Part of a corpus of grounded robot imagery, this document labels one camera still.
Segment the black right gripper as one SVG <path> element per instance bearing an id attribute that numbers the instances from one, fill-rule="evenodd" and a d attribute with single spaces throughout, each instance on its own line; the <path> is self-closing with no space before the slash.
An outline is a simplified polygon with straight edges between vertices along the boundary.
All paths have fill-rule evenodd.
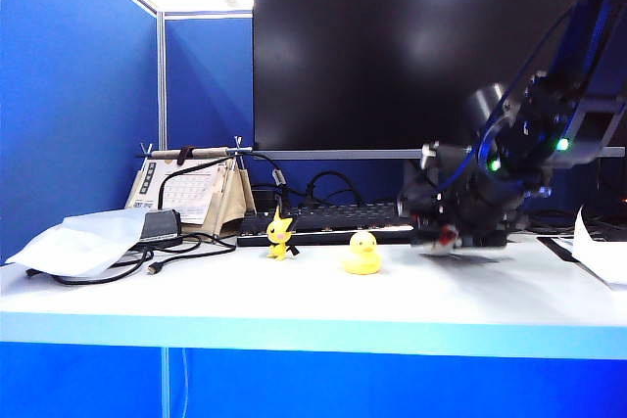
<path id="1" fill-rule="evenodd" d="M 503 165 L 482 169 L 468 147 L 432 142 L 422 146 L 397 197 L 400 216 L 410 220 L 412 246 L 435 249 L 442 229 L 453 226 L 463 248 L 502 248 L 522 220 L 528 171 Z"/>

